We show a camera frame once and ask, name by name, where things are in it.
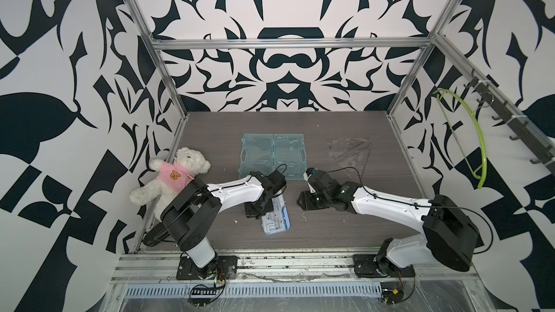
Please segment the teal transparent ruler set case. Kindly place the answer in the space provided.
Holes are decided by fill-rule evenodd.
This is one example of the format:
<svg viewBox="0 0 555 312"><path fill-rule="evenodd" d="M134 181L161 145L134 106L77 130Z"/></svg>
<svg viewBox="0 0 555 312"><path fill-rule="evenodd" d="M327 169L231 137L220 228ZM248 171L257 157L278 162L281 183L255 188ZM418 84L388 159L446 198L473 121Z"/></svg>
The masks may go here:
<svg viewBox="0 0 555 312"><path fill-rule="evenodd" d="M303 134L244 134L240 154L240 179L252 171L269 175L276 168L287 181L302 181L307 169Z"/></svg>

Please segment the blue transparent geometry set case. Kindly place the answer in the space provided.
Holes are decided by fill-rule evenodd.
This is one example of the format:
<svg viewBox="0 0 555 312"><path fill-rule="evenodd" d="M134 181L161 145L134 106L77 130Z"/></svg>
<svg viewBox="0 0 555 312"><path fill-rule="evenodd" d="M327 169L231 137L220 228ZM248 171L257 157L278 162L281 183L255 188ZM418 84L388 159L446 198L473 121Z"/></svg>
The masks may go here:
<svg viewBox="0 0 555 312"><path fill-rule="evenodd" d="M265 235L284 233L291 228L285 199L283 195L273 198L273 211L262 217L262 229Z"/></svg>

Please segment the clear triangle ruler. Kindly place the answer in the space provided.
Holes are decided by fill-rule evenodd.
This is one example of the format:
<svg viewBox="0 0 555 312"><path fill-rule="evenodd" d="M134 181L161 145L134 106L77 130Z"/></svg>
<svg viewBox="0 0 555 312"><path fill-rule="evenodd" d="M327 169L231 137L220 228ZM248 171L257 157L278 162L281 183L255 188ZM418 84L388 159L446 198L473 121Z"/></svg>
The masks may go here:
<svg viewBox="0 0 555 312"><path fill-rule="evenodd" d="M359 182L371 155L370 137L333 138L326 144L331 161L328 171L333 170L347 175L351 181Z"/></svg>

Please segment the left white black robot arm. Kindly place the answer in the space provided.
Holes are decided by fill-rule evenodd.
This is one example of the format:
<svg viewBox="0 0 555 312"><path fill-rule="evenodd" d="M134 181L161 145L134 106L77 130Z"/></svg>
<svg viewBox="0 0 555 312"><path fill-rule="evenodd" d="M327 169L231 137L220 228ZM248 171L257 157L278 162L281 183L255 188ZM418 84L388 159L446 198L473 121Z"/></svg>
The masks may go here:
<svg viewBox="0 0 555 312"><path fill-rule="evenodd" d="M143 238L154 247L167 237L192 260L203 275L215 271L218 255L208 240L208 231L222 211L247 205L247 217L260 219L273 211L273 198L286 188L286 177L274 170L265 175L253 171L237 181L206 184L196 178L163 208L160 222Z"/></svg>

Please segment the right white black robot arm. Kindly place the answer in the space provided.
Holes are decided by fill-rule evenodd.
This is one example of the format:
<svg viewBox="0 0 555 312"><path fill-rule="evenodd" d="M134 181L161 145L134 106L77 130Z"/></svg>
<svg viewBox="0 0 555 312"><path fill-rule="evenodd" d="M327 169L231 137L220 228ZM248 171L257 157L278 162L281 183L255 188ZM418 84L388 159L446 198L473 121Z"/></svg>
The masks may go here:
<svg viewBox="0 0 555 312"><path fill-rule="evenodd" d="M371 215L416 231L403 239L388 238L374 256L355 255L358 277L414 277L414 265L440 263L458 272L471 268L478 227L449 197L414 199L382 193L361 183L337 182L328 172L308 168L308 190L297 204L305 211L334 208Z"/></svg>

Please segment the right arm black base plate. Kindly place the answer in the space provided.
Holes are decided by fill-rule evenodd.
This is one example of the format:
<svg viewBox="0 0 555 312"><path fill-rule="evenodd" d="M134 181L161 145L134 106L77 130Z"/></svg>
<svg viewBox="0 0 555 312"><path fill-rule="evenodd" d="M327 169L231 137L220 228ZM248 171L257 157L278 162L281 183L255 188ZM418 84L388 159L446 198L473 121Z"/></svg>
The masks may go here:
<svg viewBox="0 0 555 312"><path fill-rule="evenodd" d="M353 255L354 272L360 278L403 278L416 277L412 265L404 268L396 267L387 258L377 254L355 254Z"/></svg>

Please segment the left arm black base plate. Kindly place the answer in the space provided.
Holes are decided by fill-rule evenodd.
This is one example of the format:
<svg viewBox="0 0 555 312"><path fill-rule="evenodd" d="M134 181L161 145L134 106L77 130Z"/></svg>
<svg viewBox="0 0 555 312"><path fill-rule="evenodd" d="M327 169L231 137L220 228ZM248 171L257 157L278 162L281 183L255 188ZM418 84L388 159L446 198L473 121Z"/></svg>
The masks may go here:
<svg viewBox="0 0 555 312"><path fill-rule="evenodd" d="M227 279L237 272L237 256L216 255L205 267L199 268L187 255L180 257L176 273L177 280Z"/></svg>

